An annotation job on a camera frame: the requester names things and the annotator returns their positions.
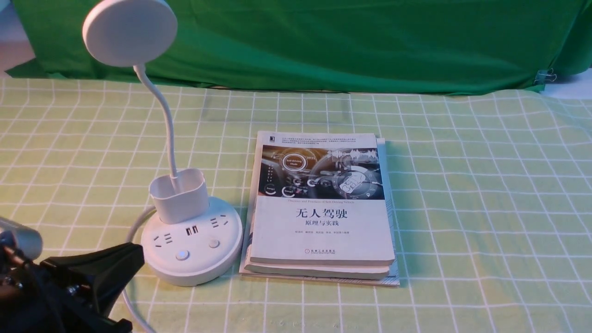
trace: white desk lamp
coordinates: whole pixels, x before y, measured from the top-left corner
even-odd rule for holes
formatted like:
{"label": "white desk lamp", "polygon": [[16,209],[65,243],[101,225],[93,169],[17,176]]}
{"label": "white desk lamp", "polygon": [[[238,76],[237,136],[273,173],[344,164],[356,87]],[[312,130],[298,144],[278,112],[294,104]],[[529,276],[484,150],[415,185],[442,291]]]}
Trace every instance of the white desk lamp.
{"label": "white desk lamp", "polygon": [[[103,0],[86,17],[82,35],[88,52],[99,62],[133,67],[165,114],[170,173],[150,184],[154,206],[140,216],[127,241],[147,220],[141,237],[145,262],[170,284],[196,286],[232,267],[242,245],[243,226],[230,204],[208,196],[200,170],[176,169],[172,115],[166,99],[146,76],[144,64],[167,51],[177,26],[164,0]],[[131,307],[125,291],[124,299],[136,321],[152,332]]]}

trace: stacked books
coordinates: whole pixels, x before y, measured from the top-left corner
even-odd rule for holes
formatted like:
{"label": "stacked books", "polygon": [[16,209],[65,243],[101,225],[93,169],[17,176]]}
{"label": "stacked books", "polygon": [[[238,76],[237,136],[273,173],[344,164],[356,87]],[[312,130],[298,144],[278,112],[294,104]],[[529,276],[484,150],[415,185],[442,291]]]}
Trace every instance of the stacked books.
{"label": "stacked books", "polygon": [[239,273],[398,286],[385,143],[258,132]]}

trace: green backdrop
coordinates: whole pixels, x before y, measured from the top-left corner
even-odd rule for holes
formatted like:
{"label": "green backdrop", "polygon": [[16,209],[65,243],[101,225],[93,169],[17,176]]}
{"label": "green backdrop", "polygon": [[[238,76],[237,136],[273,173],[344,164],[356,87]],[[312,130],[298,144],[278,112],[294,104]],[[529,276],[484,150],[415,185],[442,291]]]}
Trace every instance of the green backdrop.
{"label": "green backdrop", "polygon": [[[37,58],[16,77],[137,81],[97,63],[81,31],[98,0],[13,0]],[[168,0],[161,84],[483,94],[543,88],[592,63],[592,0]]]}

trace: round power strip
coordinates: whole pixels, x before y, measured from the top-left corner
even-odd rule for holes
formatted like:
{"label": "round power strip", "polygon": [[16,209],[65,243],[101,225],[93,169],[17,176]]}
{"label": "round power strip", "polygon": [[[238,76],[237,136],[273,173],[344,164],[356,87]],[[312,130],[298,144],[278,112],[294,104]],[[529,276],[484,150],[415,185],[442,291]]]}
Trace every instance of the round power strip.
{"label": "round power strip", "polygon": [[202,215],[165,224],[156,212],[141,236],[144,260],[162,280],[196,286],[228,271],[239,256],[243,239],[240,216],[226,201],[209,197]]}

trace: green checkered tablecloth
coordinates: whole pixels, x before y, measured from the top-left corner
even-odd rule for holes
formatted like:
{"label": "green checkered tablecloth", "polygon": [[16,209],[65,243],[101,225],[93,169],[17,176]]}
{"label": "green checkered tablecloth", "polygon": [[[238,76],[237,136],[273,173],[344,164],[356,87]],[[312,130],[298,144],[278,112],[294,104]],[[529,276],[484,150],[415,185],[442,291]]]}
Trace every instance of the green checkered tablecloth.
{"label": "green checkered tablecloth", "polygon": [[[1,82],[0,213],[41,232],[41,258],[122,243],[167,173],[156,100],[139,84]],[[243,218],[258,130],[384,137],[401,287],[235,265],[182,288],[145,267],[129,290],[157,332],[592,330],[592,101],[162,89],[178,166],[204,170]]]}

